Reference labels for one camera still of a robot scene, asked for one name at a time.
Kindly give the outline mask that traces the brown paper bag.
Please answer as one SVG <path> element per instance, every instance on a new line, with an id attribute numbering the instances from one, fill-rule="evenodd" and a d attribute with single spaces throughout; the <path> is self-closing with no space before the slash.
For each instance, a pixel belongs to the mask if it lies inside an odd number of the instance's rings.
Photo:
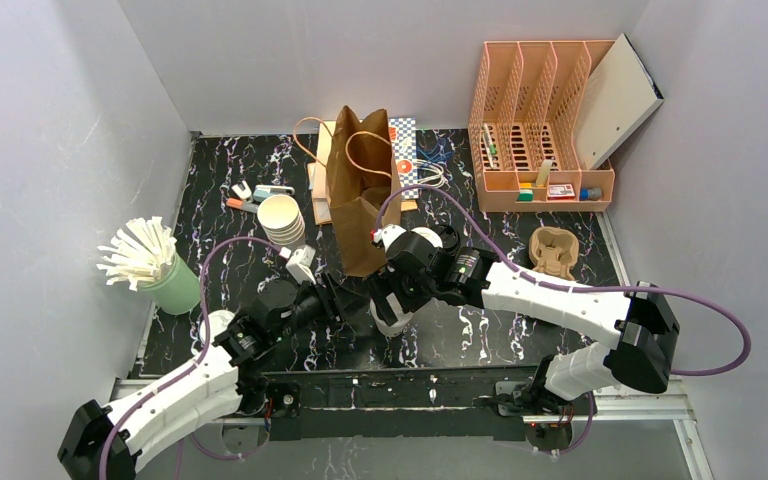
<path id="1" fill-rule="evenodd" d="M 325 168 L 331 225 L 349 277 L 365 277 L 385 264 L 371 233 L 401 221 L 401 196 L 391 196 L 400 182 L 388 127 L 386 110 L 361 119 L 345 105 L 326 134 L 331 139 L 327 158 L 300 147 Z"/>

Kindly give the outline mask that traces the cardboard cup carrier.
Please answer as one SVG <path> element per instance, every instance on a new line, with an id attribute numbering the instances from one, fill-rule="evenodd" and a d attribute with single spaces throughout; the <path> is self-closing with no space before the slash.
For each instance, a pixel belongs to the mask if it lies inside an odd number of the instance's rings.
<path id="1" fill-rule="evenodd" d="M 579 240 L 569 230 L 537 228 L 529 239 L 528 253 L 534 271 L 564 280 L 575 280 L 573 268 L 578 261 Z"/>

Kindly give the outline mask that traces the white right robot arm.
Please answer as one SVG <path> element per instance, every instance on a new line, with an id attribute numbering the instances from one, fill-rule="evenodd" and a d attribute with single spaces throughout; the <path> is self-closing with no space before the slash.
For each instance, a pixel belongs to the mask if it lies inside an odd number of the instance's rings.
<path id="1" fill-rule="evenodd" d="M 506 311 L 589 337 L 591 345 L 544 358 L 523 397 L 569 403 L 606 386 L 666 391 L 679 325 L 660 294 L 599 292 L 519 265 L 493 251 L 461 245 L 446 225 L 407 230 L 387 225 L 371 234 L 385 264 L 364 282 L 372 313 L 386 336 L 400 333 L 433 300 L 450 306 Z"/>

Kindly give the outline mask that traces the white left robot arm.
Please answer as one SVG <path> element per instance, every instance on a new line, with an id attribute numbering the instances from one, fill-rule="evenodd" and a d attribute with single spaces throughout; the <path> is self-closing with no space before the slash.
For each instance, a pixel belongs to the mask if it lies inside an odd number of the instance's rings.
<path id="1" fill-rule="evenodd" d="M 160 451 L 206 423 L 235 413 L 292 416 L 295 387 L 262 376 L 275 349 L 300 330 L 341 324 L 368 299 L 331 274 L 268 282 L 237 312 L 209 314 L 207 345 L 192 360 L 126 397 L 79 407 L 57 452 L 72 479 L 133 479 Z"/>

